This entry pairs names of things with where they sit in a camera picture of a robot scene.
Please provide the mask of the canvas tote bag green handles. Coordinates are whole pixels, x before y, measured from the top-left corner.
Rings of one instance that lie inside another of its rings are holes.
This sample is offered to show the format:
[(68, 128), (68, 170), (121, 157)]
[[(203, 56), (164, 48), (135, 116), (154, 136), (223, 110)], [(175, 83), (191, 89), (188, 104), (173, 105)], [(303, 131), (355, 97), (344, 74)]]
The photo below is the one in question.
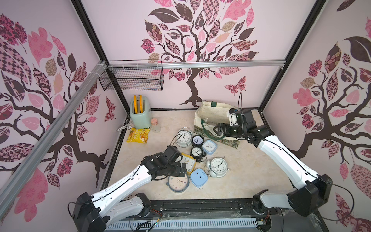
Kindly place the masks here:
[(240, 141), (236, 138), (217, 135), (213, 128), (218, 123), (230, 125), (230, 111), (234, 112), (237, 107), (216, 101), (202, 101), (201, 106), (194, 114), (194, 132), (219, 142), (231, 148), (237, 149)]

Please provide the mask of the mint green toaster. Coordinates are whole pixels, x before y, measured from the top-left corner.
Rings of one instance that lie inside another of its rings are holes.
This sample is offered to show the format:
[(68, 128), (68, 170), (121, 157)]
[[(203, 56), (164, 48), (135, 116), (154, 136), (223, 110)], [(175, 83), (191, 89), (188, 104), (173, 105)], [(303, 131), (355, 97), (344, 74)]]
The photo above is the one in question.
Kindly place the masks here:
[(139, 98), (140, 95), (137, 95), (137, 106), (138, 106), (138, 113), (135, 114), (133, 112), (133, 99), (130, 103), (130, 118), (134, 124), (134, 128), (136, 129), (147, 129), (151, 127), (151, 119), (152, 119), (152, 111), (149, 104), (149, 100), (146, 96), (143, 95), (143, 102), (144, 102), (144, 112), (140, 113), (140, 105), (139, 105)]

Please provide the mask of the black twin bell clock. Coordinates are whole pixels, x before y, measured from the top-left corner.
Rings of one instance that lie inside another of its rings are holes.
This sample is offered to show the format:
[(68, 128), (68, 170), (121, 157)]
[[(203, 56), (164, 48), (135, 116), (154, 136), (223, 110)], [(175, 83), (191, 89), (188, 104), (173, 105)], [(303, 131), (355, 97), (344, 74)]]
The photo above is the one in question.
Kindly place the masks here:
[(190, 155), (196, 160), (196, 162), (202, 162), (206, 156), (205, 152), (200, 147), (193, 147), (190, 151)]

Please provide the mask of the yellow corn chips bag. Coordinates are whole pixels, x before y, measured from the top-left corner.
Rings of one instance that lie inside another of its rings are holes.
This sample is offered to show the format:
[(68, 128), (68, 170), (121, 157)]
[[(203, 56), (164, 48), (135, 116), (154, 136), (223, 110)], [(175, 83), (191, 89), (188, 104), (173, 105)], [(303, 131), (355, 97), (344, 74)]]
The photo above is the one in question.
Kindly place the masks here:
[(149, 132), (150, 129), (132, 128), (127, 138), (127, 143), (135, 142), (139, 144), (146, 144), (148, 141)]

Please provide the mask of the aluminium frame rail left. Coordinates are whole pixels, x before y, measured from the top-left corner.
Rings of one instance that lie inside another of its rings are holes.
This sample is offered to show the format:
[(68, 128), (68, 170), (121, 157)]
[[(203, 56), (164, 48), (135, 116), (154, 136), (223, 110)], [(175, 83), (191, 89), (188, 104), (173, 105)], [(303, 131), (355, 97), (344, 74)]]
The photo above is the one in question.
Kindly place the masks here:
[(36, 143), (31, 153), (21, 162), (19, 167), (3, 186), (1, 189), (1, 217), (4, 216), (12, 202), (40, 164), (43, 157), (48, 153), (48, 150), (54, 144), (65, 125), (78, 108), (78, 105), (82, 103), (93, 84), (98, 80), (100, 75), (105, 72), (106, 67), (106, 61), (99, 61), (97, 63), (89, 73), (88, 79), (83, 82), (79, 90), (73, 95), (67, 105), (63, 108), (62, 112), (51, 124), (50, 129), (45, 132), (41, 139)]

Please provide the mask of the aluminium frame rail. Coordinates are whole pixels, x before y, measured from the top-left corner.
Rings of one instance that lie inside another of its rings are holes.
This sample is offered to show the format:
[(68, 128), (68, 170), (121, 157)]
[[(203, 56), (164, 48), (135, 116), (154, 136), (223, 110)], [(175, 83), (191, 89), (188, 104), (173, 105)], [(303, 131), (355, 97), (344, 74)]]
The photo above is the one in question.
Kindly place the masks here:
[(1, 217), (4, 216), (12, 202), (40, 164), (43, 157), (48, 153), (48, 150), (54, 144), (65, 125), (78, 108), (78, 105), (82, 103), (93, 84), (98, 80), (100, 75), (105, 72), (106, 67), (106, 61), (99, 61), (97, 63), (89, 73), (88, 79), (83, 82), (79, 90), (73, 95), (67, 105), (63, 108), (62, 112), (51, 124), (50, 129), (45, 132), (41, 139), (36, 143), (31, 153), (21, 162), (19, 167), (3, 186), (1, 189)]
[(109, 61), (110, 68), (150, 68), (150, 69), (182, 69), (182, 68), (222, 68), (222, 67), (260, 67), (279, 66), (283, 67), (285, 60), (251, 60), (251, 61), (212, 61), (212, 62), (169, 62), (156, 61), (144, 63), (147, 60), (123, 60)]

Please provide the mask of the blue clock face down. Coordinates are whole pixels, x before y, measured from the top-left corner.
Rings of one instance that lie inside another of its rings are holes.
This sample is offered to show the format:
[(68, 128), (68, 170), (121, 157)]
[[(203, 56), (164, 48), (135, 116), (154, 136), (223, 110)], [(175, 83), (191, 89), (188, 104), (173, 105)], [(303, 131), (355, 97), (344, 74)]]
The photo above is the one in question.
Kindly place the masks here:
[(203, 169), (198, 168), (191, 173), (190, 180), (195, 187), (200, 188), (206, 184), (208, 176)]

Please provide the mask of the glass bottle pink cap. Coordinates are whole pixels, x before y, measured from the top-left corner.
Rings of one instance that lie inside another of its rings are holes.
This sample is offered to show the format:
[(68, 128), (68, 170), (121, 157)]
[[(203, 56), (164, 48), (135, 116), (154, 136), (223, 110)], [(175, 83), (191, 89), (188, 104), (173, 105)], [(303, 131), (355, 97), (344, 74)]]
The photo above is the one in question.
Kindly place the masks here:
[(155, 133), (158, 133), (158, 132), (160, 132), (161, 131), (161, 126), (160, 126), (160, 124), (159, 124), (159, 122), (158, 122), (158, 119), (156, 119), (156, 118), (152, 118), (151, 119), (151, 130), (153, 131), (153, 132), (155, 132)]

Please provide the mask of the light blue square clock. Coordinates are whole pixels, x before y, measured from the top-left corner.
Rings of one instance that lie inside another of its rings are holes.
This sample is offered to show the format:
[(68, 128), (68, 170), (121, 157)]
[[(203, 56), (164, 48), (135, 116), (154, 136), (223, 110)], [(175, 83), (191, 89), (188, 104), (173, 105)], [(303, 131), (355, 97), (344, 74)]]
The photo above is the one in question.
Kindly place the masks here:
[(206, 155), (213, 155), (217, 150), (217, 144), (212, 140), (205, 140), (202, 149)]

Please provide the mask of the black clock purple face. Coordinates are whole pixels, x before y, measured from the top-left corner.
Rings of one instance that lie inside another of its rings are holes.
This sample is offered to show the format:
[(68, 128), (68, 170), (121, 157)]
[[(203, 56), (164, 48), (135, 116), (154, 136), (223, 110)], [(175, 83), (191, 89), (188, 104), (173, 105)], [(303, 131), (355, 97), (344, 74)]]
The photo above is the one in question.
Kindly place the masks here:
[(202, 147), (204, 143), (204, 137), (196, 134), (192, 137), (191, 143), (194, 147)]

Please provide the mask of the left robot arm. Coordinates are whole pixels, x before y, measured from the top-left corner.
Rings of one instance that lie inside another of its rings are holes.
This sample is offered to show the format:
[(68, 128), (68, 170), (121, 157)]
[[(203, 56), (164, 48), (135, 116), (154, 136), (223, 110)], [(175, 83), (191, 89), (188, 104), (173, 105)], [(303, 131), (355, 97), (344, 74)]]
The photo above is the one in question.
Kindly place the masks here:
[(145, 217), (151, 201), (144, 193), (127, 199), (139, 187), (158, 181), (161, 177), (185, 177), (186, 164), (175, 146), (163, 152), (146, 156), (128, 175), (92, 195), (81, 194), (74, 202), (71, 218), (79, 232), (103, 232), (122, 219), (132, 216)]

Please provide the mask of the grey round pastel clock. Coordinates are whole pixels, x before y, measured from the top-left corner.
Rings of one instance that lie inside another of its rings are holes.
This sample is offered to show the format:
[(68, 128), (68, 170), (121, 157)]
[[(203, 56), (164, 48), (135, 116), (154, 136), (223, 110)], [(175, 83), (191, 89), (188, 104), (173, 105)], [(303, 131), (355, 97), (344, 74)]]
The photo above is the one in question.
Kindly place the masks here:
[(189, 176), (185, 177), (168, 177), (166, 185), (170, 188), (171, 191), (175, 193), (184, 192), (190, 184)]

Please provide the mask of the yellow toast slice right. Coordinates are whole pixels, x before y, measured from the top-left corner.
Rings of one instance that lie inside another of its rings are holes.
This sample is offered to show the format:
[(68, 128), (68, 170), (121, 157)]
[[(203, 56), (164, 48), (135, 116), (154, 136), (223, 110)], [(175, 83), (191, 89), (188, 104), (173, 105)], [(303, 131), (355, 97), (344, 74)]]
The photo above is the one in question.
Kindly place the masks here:
[(143, 96), (140, 95), (139, 96), (140, 100), (139, 100), (139, 105), (140, 105), (140, 113), (143, 113), (144, 112), (144, 102), (143, 102)]

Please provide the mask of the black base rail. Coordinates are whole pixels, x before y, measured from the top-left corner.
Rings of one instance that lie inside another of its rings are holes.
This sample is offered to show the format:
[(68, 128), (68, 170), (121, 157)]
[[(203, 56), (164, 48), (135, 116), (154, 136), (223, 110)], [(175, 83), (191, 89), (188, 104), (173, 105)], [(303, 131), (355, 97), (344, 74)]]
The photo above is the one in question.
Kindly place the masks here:
[(145, 218), (158, 218), (170, 214), (232, 212), (242, 216), (257, 215), (252, 198), (152, 200)]

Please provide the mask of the yellow rectangular alarm clock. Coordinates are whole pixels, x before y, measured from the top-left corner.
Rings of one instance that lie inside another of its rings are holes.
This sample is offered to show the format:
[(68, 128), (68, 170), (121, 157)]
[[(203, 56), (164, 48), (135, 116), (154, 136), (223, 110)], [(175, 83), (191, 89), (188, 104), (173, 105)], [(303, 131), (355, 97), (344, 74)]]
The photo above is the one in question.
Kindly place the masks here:
[(197, 162), (196, 162), (196, 160), (192, 156), (187, 155), (185, 153), (181, 153), (181, 154), (182, 154), (181, 163), (185, 163), (186, 164), (185, 165), (185, 167), (186, 167), (186, 173), (188, 175), (190, 175), (194, 171)]

